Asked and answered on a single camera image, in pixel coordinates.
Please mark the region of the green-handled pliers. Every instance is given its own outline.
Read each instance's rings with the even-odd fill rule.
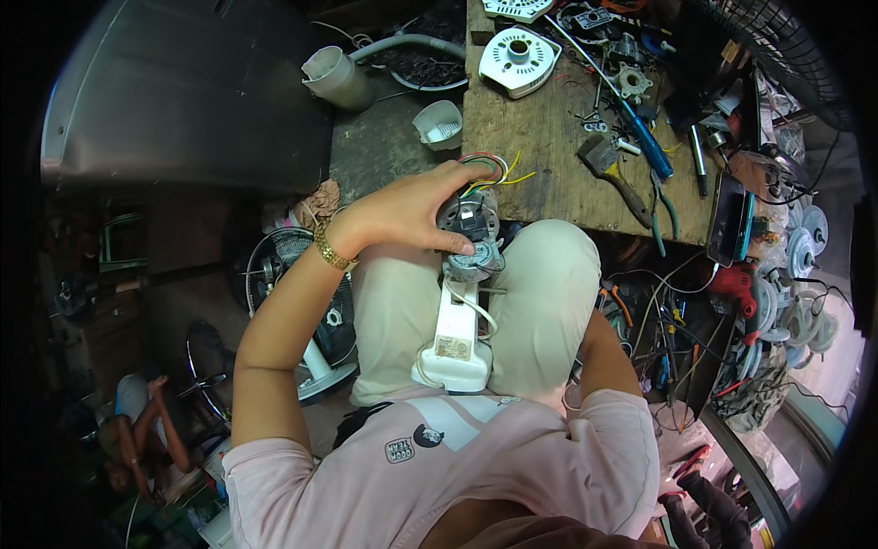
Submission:
[[[655,195],[652,200],[652,235],[656,237],[659,254],[664,257],[666,255],[665,243],[661,240],[659,217],[656,215],[659,200],[662,201],[665,208],[667,208],[668,215],[671,216],[671,227],[673,229],[674,240],[680,239],[680,223],[677,220],[677,211],[673,209],[673,202],[671,202],[671,199],[665,195],[664,191],[662,191],[661,179],[659,179],[659,174],[656,173],[656,170],[650,170],[650,178],[652,179],[652,192]]]

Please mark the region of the power drill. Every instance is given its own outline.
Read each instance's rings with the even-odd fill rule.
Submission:
[[[744,345],[753,345],[759,336],[759,319],[756,316],[756,265],[739,263],[719,272],[710,283],[710,291],[724,293],[741,300],[744,316]]]

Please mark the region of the fan motor cover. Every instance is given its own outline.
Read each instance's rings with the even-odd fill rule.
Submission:
[[[522,98],[549,78],[561,46],[516,25],[494,35],[479,62],[479,75],[494,80],[512,99]]]
[[[547,13],[554,3],[555,0],[482,0],[488,17],[503,16],[528,24]]]

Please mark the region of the blue screwdriver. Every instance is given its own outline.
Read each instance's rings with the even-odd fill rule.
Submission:
[[[659,143],[652,137],[650,134],[649,128],[646,127],[646,124],[634,113],[634,110],[631,109],[631,106],[628,105],[624,99],[622,99],[622,94],[619,93],[619,90],[613,85],[612,82],[609,81],[607,75],[598,67],[598,64],[594,62],[594,59],[591,58],[589,54],[586,53],[586,50],[582,49],[582,47],[577,43],[576,40],[571,38],[567,31],[561,28],[561,25],[556,23],[554,19],[549,17],[548,15],[544,16],[549,19],[549,22],[552,23],[558,32],[561,33],[572,45],[576,48],[576,50],[582,54],[583,57],[586,58],[588,64],[592,66],[594,72],[598,73],[598,76],[603,79],[604,83],[607,84],[607,87],[613,92],[615,98],[618,99],[619,104],[622,106],[622,110],[624,112],[625,121],[628,123],[628,126],[631,128],[631,132],[634,134],[637,142],[640,143],[640,148],[644,151],[644,155],[646,156],[646,160],[649,161],[650,166],[654,170],[656,170],[656,174],[661,179],[668,179],[673,175],[673,168],[671,167],[671,162],[667,159],[667,155],[665,151],[661,149]]]

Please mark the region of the wooden workbench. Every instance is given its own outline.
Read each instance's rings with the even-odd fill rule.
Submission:
[[[511,100],[479,79],[479,61],[485,47],[473,44],[473,37],[485,44],[493,29],[493,21],[485,16],[480,0],[467,2],[467,26],[466,75],[470,86],[464,95],[463,153],[484,150],[512,162],[515,152],[521,150],[512,177],[536,172],[519,184],[502,185],[498,189],[500,217],[526,222],[560,219],[586,229],[651,235],[649,229],[637,222],[615,187],[594,177],[576,156],[576,150],[590,133],[573,114],[585,116],[592,111],[597,76],[585,74],[580,65],[562,55],[552,76],[541,88],[524,98]],[[654,101],[659,82],[651,78],[656,83],[646,93],[652,96],[650,101]],[[565,84],[570,81],[581,83],[585,89],[574,83]],[[661,85],[661,90],[663,96],[670,93],[670,83]],[[615,120],[612,112],[602,113],[612,125],[611,121]],[[659,114],[655,136],[664,148],[682,142],[677,152],[668,155],[673,176],[665,181],[664,190],[680,220],[679,242],[702,246],[709,236],[715,196],[713,186],[721,161],[713,151],[702,147],[710,196],[701,199],[688,137],[673,133],[665,121],[664,109]],[[626,156],[627,162],[622,162],[620,156],[620,171],[646,206],[651,207],[649,163],[642,155]],[[671,240],[671,221],[662,205],[658,206],[658,225],[663,239]]]

